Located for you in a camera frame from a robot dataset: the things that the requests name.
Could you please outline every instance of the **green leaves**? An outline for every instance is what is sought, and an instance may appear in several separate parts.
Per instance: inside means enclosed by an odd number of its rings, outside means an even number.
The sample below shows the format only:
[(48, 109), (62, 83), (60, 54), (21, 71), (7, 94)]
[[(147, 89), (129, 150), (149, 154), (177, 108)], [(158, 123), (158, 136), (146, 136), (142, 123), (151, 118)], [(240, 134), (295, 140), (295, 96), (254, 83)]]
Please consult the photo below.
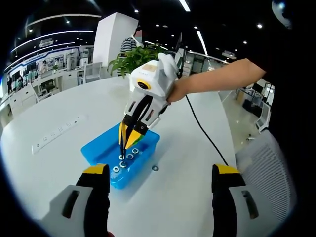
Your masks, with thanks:
[(148, 63), (151, 60), (158, 60), (158, 54), (164, 52), (160, 46), (150, 45), (146, 48), (138, 47), (130, 52), (125, 53), (126, 58), (120, 58), (121, 53), (117, 58), (109, 62), (108, 71), (111, 68), (111, 75), (113, 71), (120, 68), (121, 74), (125, 77), (126, 73), (131, 73), (134, 69)]

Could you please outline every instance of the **white table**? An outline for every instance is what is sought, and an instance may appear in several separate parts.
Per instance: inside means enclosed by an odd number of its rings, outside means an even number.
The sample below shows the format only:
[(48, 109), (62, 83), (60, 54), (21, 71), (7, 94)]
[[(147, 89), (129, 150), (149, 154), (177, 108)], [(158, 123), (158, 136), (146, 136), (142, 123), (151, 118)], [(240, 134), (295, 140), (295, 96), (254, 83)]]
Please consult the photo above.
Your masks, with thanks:
[[(88, 163), (80, 149), (123, 119), (128, 80), (110, 78), (77, 86), (38, 103), (3, 131), (1, 150), (9, 179), (35, 219), (75, 184)], [(236, 166), (230, 128), (217, 92), (189, 95), (205, 131), (228, 164)], [(38, 153), (31, 145), (78, 115), (87, 120)], [(111, 188), (108, 227), (116, 237), (196, 237), (213, 232), (211, 170), (223, 163), (183, 99), (169, 106), (153, 129), (160, 135), (153, 159), (124, 190)], [(151, 171), (157, 164), (158, 172)]]

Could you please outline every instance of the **blue plastic tray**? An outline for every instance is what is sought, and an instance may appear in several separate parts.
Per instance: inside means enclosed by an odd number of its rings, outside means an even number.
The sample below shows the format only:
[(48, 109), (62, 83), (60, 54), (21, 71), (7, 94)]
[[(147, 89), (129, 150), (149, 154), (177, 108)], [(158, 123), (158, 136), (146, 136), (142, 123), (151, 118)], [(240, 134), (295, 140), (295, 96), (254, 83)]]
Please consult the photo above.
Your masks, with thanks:
[[(119, 167), (119, 124), (109, 129), (81, 148), (81, 153), (90, 163), (108, 164), (110, 168), (110, 182), (117, 189), (123, 189), (143, 168), (146, 161), (154, 153), (156, 144), (160, 136), (154, 132), (147, 131), (146, 136), (135, 146), (126, 151), (126, 155), (132, 153), (133, 148), (139, 150), (138, 154), (133, 154), (134, 159), (127, 160), (127, 167)], [(113, 167), (118, 166), (119, 172), (113, 172)]]

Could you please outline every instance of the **gray panel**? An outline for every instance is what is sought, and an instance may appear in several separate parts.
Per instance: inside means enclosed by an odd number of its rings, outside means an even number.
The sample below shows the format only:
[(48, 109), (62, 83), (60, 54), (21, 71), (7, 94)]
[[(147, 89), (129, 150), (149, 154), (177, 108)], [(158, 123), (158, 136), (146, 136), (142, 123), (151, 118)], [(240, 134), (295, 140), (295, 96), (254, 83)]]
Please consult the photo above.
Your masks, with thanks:
[[(237, 213), (237, 237), (268, 236), (280, 221), (273, 215), (269, 201), (251, 185), (229, 188)], [(244, 191), (251, 194), (258, 216), (250, 217)]]
[(284, 220), (296, 203), (296, 192), (284, 155), (271, 133), (263, 131), (239, 151), (236, 164), (245, 183), (255, 186), (270, 201), (273, 214)]
[[(52, 237), (84, 237), (84, 212), (93, 188), (69, 185), (49, 205), (49, 212), (39, 225), (43, 227)], [(70, 218), (63, 216), (65, 204), (73, 191), (79, 195), (73, 207)]]

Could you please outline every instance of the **power strip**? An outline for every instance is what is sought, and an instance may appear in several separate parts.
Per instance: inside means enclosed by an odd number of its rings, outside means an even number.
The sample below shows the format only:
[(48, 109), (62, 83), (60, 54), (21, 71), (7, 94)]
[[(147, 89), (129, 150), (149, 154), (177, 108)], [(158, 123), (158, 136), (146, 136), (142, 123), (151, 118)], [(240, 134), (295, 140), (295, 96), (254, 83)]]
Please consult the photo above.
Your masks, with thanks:
[(55, 140), (60, 135), (64, 134), (65, 132), (69, 131), (71, 128), (77, 126), (79, 123), (86, 120), (86, 116), (77, 116), (75, 119), (61, 125), (57, 129), (51, 131), (49, 134), (41, 138), (38, 142), (36, 142), (34, 145), (32, 145), (32, 153), (37, 153), (40, 149), (42, 149), (44, 146), (46, 146), (48, 143)]

